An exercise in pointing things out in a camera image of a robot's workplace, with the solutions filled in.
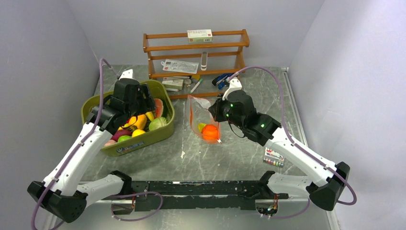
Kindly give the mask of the yellow banana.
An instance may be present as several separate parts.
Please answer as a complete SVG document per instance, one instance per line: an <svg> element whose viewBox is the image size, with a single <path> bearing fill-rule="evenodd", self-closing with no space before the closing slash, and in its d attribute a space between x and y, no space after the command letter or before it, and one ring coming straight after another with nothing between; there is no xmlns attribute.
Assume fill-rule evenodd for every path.
<svg viewBox="0 0 406 230"><path fill-rule="evenodd" d="M148 118L148 120L149 120L150 122L152 122L152 121L155 120L155 116L154 116L154 113L153 113L153 112L146 112L145 115L146 115L146 117Z"/></svg>

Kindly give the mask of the orange bell pepper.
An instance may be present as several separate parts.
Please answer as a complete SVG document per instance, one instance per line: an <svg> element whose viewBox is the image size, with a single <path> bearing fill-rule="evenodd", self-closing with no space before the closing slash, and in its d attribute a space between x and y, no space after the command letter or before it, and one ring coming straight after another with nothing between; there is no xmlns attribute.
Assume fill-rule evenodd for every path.
<svg viewBox="0 0 406 230"><path fill-rule="evenodd" d="M145 114L131 117L127 124L136 129L144 130L147 124L147 116Z"/></svg>

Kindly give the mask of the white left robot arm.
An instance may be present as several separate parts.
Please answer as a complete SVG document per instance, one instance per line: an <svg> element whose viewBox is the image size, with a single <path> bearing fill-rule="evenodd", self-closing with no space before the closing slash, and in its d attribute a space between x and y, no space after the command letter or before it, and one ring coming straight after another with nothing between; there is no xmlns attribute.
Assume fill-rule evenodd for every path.
<svg viewBox="0 0 406 230"><path fill-rule="evenodd" d="M127 199L133 192L132 179L120 171L87 184L80 184L90 163L127 120L155 110L146 83L123 78L112 94L100 95L86 117L78 138L57 167L42 181L33 181L27 191L42 207L66 223L75 221L91 204L116 195Z"/></svg>

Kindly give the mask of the clear zip top bag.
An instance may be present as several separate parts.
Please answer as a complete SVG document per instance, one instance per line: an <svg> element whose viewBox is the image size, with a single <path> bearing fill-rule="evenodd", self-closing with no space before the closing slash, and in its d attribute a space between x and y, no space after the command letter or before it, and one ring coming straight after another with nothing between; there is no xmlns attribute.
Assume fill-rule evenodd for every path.
<svg viewBox="0 0 406 230"><path fill-rule="evenodd" d="M213 104L214 104L213 100L188 95L186 109L189 116L190 127L194 132L194 134L196 134L199 139L205 141L206 143L221 144L222 141L221 141L220 125L218 122L214 121L214 117L208 110L209 107L212 106ZM198 130L199 123L206 123L216 126L219 131L220 139L217 141L204 140L202 134Z"/></svg>

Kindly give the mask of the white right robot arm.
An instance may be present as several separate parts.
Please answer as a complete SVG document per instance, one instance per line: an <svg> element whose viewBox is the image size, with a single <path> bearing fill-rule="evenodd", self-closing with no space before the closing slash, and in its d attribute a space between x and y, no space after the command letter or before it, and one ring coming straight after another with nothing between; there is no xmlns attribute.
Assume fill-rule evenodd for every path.
<svg viewBox="0 0 406 230"><path fill-rule="evenodd" d="M330 161L290 136L279 121L257 112L252 98L243 90L231 92L226 99L219 95L208 110L214 121L235 125L244 137L282 155L305 173L302 177L274 173L258 186L263 198L275 193L304 196L326 211L332 211L340 202L348 186L350 166Z"/></svg>

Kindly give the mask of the orange tangerine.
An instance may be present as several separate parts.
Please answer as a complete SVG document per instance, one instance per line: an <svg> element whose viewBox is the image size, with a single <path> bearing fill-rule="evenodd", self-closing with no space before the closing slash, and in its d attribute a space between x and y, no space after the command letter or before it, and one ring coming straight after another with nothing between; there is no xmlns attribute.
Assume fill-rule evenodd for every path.
<svg viewBox="0 0 406 230"><path fill-rule="evenodd" d="M201 130L201 134L203 139L207 141L217 141L220 139L218 128L211 124L205 125Z"/></svg>

